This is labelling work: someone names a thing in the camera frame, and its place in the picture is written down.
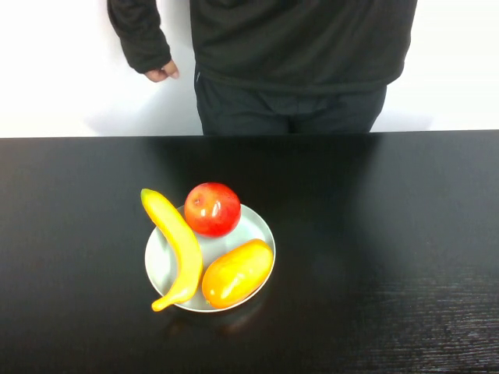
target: hand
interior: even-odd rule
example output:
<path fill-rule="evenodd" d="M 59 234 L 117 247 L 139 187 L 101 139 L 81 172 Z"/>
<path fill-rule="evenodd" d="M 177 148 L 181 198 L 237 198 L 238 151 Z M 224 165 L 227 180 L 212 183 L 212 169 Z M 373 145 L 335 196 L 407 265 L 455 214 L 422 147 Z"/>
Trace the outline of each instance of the hand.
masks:
<path fill-rule="evenodd" d="M 180 74 L 179 74 L 179 69 L 177 68 L 177 65 L 171 60 L 168 64 L 163 66 L 161 69 L 155 69 L 155 70 L 150 70 L 149 72 L 146 72 L 144 74 L 149 80 L 157 83 L 161 82 L 169 77 L 173 79 L 178 79 Z"/>

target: banana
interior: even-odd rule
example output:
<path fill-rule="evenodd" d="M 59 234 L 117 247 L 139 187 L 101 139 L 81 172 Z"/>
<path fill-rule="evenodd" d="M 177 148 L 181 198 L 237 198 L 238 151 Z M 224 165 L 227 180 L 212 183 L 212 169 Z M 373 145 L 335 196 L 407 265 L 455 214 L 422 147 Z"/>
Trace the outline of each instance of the banana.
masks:
<path fill-rule="evenodd" d="M 203 271 L 203 257 L 193 230 L 162 194 L 143 189 L 140 198 L 149 218 L 166 237 L 177 258 L 178 271 L 175 282 L 165 296 L 152 304 L 152 309 L 160 312 L 170 305 L 186 302 L 194 296 Z"/>

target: dark wood grain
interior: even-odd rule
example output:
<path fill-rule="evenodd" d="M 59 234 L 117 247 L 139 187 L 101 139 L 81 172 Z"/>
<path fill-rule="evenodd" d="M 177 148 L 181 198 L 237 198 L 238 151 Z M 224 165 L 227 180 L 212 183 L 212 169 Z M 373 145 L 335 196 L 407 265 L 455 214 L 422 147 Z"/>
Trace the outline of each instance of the dark wood grain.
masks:
<path fill-rule="evenodd" d="M 499 372 L 499 132 L 0 140 L 0 372 Z M 269 283 L 170 309 L 143 187 L 229 184 Z"/>

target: red apple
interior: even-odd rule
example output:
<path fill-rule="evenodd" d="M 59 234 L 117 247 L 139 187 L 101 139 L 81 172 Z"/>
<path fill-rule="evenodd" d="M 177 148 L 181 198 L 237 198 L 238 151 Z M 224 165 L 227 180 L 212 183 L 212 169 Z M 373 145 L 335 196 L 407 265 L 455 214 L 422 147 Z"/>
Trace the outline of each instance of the red apple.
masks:
<path fill-rule="evenodd" d="M 187 196 L 187 224 L 198 234 L 216 238 L 231 232 L 241 218 L 239 197 L 221 183 L 203 183 Z"/>

